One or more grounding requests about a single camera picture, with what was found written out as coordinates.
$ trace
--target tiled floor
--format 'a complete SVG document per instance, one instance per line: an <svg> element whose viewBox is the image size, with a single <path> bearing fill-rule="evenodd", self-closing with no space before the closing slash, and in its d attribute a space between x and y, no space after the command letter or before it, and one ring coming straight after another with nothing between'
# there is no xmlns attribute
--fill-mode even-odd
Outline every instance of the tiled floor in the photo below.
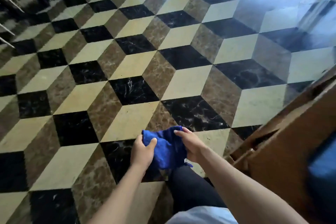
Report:
<svg viewBox="0 0 336 224"><path fill-rule="evenodd" d="M141 129L228 154L335 63L335 2L306 14L319 1L52 1L0 45L0 224L84 224ZM163 180L147 172L129 223L169 217Z"/></svg>

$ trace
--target blue microfiber towel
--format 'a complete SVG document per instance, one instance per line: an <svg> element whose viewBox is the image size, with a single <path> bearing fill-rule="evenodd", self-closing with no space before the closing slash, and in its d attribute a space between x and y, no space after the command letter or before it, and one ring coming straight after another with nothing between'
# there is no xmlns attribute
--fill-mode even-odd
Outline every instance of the blue microfiber towel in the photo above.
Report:
<svg viewBox="0 0 336 224"><path fill-rule="evenodd" d="M182 127L173 126L158 132L142 131L142 141L145 146L149 145L154 137L157 139L152 164L158 169L175 169L184 165L192 167L184 162L187 158L187 150L181 137L174 134L174 130L182 130Z"/></svg>

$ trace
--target forearm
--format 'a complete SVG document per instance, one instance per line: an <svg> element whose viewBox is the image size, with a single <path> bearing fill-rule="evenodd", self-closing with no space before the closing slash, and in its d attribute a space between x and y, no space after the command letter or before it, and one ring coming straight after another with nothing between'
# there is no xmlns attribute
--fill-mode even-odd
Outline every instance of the forearm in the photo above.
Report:
<svg viewBox="0 0 336 224"><path fill-rule="evenodd" d="M209 148L200 151L199 164L239 224L307 223L279 196L232 167Z"/></svg>
<svg viewBox="0 0 336 224"><path fill-rule="evenodd" d="M145 174L145 168L131 166L110 197L88 224L123 224L137 188Z"/></svg>

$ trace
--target person's right hand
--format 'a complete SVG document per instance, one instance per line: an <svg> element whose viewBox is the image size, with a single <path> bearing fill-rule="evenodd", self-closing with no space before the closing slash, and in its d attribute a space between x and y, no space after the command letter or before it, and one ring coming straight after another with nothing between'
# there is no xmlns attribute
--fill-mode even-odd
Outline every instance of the person's right hand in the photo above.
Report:
<svg viewBox="0 0 336 224"><path fill-rule="evenodd" d="M192 162L197 162L197 157L201 153L201 150L207 148L205 143L185 127L182 127L182 131L174 130L174 133L182 137L182 142L187 148L187 159Z"/></svg>

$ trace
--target hand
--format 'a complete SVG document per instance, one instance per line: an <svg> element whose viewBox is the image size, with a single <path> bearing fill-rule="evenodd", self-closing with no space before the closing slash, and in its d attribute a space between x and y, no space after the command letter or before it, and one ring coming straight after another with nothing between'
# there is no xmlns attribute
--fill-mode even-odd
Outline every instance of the hand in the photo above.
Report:
<svg viewBox="0 0 336 224"><path fill-rule="evenodd" d="M182 131L174 130L175 135L182 137L182 142L187 148L187 159L197 163L197 157L202 149L208 148L198 136L189 129L182 127Z"/></svg>
<svg viewBox="0 0 336 224"><path fill-rule="evenodd" d="M138 135L131 151L131 166L137 165L146 171L153 160L156 143L157 139L153 138L149 145L145 146L142 142L142 135Z"/></svg>

